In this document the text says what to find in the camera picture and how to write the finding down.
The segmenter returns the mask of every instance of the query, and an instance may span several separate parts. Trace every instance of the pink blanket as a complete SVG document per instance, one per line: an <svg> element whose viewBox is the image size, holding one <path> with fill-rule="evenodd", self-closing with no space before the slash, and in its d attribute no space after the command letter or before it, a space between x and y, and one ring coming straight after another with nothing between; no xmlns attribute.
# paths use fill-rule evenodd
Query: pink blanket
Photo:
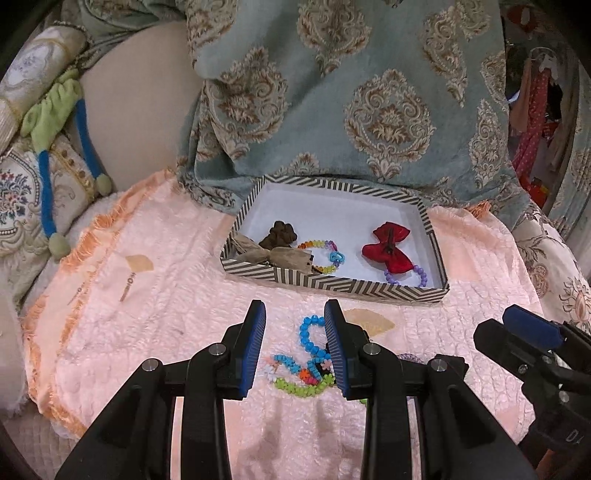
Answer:
<svg viewBox="0 0 591 480"><path fill-rule="evenodd" d="M519 440L531 405L519 381L476 351L472 335L479 322L499 319L513 303L541 314L525 265L494 216L476 220L465 210L436 207L429 217L450 279L444 300L341 298L341 307L346 316L365 309L370 323L382 319L373 340L395 352L423 360L436 353L465 357L466 382ZM329 296L225 274L219 253L232 221L179 192L168 172L134 186L110 215L96 217L25 319L30 394L39 411L80 436L143 360L190 358L241 322L255 298L267 306L261 357L283 353L305 362L298 326L304 316L321 314ZM119 301L129 257L137 255L153 269L137 273ZM320 329L312 335L322 341ZM337 388L292 397L259 372L246 400L226 402L234 476L358 478L364 424L365 407L346 402Z"/></svg>

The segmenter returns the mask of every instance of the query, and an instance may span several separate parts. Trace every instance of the blue fabric leg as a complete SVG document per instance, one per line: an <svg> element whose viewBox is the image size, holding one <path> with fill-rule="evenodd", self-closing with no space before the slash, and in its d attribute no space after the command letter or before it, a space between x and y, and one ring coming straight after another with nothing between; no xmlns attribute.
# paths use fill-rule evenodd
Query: blue fabric leg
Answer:
<svg viewBox="0 0 591 480"><path fill-rule="evenodd" d="M84 99L76 102L76 127L80 135L80 143L82 144L82 151L84 152L84 159L88 165L88 169L94 178L97 178L102 172L99 162L96 159L95 149L90 142L90 135L88 134L88 125L86 122L86 103Z"/></svg>
<svg viewBox="0 0 591 480"><path fill-rule="evenodd" d="M39 153L39 174L41 176L41 226L45 236L49 238L57 230L53 221L53 192L51 191L49 153L47 150Z"/></svg>

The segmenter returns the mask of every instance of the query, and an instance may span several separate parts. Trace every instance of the stuffed toy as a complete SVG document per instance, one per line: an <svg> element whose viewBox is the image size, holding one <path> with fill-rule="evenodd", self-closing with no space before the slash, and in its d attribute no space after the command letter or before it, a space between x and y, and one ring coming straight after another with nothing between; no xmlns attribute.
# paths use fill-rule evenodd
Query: stuffed toy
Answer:
<svg viewBox="0 0 591 480"><path fill-rule="evenodd" d="M95 180L95 190L102 196L108 195L112 190L111 179L102 172L90 143L86 124L86 105L82 98L82 86L78 78L79 73L76 69L68 70L62 74L45 97L25 114L21 126L21 136L31 135L33 150L39 160L41 226L49 240L51 256L56 260L70 253L70 245L66 238L57 232L56 224L53 221L53 192L51 190L48 151L74 110L84 159Z"/></svg>
<svg viewBox="0 0 591 480"><path fill-rule="evenodd" d="M291 224L277 221L269 230L269 235L260 241L259 246L273 250L276 247L289 247L296 240L297 235Z"/></svg>

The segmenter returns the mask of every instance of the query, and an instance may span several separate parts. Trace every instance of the screw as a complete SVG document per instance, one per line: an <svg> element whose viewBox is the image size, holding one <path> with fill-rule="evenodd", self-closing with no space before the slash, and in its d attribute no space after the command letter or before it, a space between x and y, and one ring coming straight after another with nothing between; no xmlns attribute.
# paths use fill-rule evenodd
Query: screw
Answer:
<svg viewBox="0 0 591 480"><path fill-rule="evenodd" d="M215 356L222 355L226 352L226 345L223 343L214 343L209 347L208 351Z"/></svg>
<svg viewBox="0 0 591 480"><path fill-rule="evenodd" d="M148 358L142 362L142 370L146 372L151 372L158 368L158 360L155 358Z"/></svg>
<svg viewBox="0 0 591 480"><path fill-rule="evenodd" d="M441 358L436 358L435 360L431 361L431 368L436 372L444 372L447 370L447 362Z"/></svg>
<svg viewBox="0 0 591 480"><path fill-rule="evenodd" d="M368 355L377 355L382 349L377 343L366 343L363 346L363 351Z"/></svg>

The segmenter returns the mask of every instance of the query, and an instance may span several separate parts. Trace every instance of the striped box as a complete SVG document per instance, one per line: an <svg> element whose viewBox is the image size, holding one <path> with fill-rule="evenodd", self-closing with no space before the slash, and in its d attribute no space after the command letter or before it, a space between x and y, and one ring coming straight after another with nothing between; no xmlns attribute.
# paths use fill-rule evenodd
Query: striped box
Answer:
<svg viewBox="0 0 591 480"><path fill-rule="evenodd" d="M440 276L440 284L443 288L419 288L409 286L390 285L389 283L356 280L354 278L334 277L331 275L322 275L312 273L310 275L304 274L297 270L288 270L285 268L277 268L269 265L251 264L248 262L237 261L232 258L234 255L234 247L230 240L230 235L226 239L223 251L220 254L220 260L223 268L227 273L233 275L240 275L241 277L255 278L257 280L270 280L277 283L287 285L294 285L308 288L318 288L320 290L329 290L335 293L349 294L355 297L361 297L364 300L381 299L381 300L402 300L402 301L423 301L435 303L440 301L449 291L449 282L447 274L443 266L443 259L439 245L435 237L435 232L427 216L427 209L422 201L416 197L412 197L403 193L389 192L387 190L355 185L338 180L324 179L320 177L271 177L266 176L261 178L255 187L252 189L250 195L244 202L244 205L236 216L236 221L232 227L232 232L239 231L244 219L250 208L252 207L256 197L263 189L267 182L284 183L290 185L300 185L306 187L316 187L320 189L339 190L341 192L351 192L361 195L368 195L372 197L379 197L385 200L395 200L397 202L408 203L414 205L421 216L425 232L433 248L433 253L437 263L437 269Z"/></svg>

